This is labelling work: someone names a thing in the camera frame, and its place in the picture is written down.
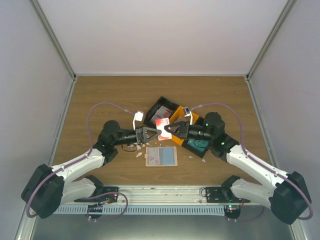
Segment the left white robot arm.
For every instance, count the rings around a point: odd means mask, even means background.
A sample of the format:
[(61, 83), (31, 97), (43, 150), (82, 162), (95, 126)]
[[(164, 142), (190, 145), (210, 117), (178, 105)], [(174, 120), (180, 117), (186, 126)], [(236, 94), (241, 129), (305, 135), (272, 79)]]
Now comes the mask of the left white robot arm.
[(71, 202), (104, 202), (104, 185), (88, 172), (110, 163), (118, 154), (116, 146), (146, 144), (161, 130), (147, 126), (122, 129), (115, 120), (107, 121), (96, 143), (82, 155), (54, 166), (39, 165), (22, 191), (29, 218), (51, 216), (60, 205)]

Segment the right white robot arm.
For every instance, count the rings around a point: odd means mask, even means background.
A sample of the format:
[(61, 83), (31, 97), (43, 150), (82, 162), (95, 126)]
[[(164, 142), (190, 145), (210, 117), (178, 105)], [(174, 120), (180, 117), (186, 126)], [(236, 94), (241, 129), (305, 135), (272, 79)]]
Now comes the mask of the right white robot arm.
[(217, 112), (209, 112), (202, 125), (179, 121), (164, 127), (180, 139), (206, 141), (211, 153), (257, 180), (250, 183), (238, 176), (229, 177), (223, 184), (221, 196), (228, 203), (245, 199), (271, 210), (283, 223), (293, 224), (303, 220), (302, 213), (309, 210), (313, 216), (312, 200), (304, 177), (294, 171), (280, 170), (246, 150), (225, 132), (225, 122)]

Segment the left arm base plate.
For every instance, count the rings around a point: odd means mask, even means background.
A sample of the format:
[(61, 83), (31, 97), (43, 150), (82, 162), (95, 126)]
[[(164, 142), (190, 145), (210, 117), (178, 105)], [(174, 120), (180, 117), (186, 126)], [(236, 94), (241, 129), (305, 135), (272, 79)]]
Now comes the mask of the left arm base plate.
[(82, 203), (88, 205), (88, 216), (91, 217), (92, 220), (99, 219), (102, 214), (96, 214), (101, 213), (103, 210), (103, 206), (105, 204), (112, 204), (116, 203), (118, 201), (117, 192), (119, 191), (118, 186), (103, 186), (100, 190), (96, 190), (92, 197), (96, 197), (105, 193), (111, 194), (105, 194), (103, 196), (94, 198), (94, 199), (76, 199), (74, 200), (75, 203)]

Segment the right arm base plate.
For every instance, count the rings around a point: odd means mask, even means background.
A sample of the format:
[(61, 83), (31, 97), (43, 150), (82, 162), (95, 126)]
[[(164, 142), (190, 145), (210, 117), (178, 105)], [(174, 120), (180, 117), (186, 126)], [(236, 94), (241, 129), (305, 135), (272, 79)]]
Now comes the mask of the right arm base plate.
[(200, 195), (206, 198), (207, 203), (223, 204), (224, 216), (229, 221), (237, 221), (244, 204), (251, 202), (245, 198), (235, 197), (229, 188), (221, 186), (204, 187), (200, 190)]

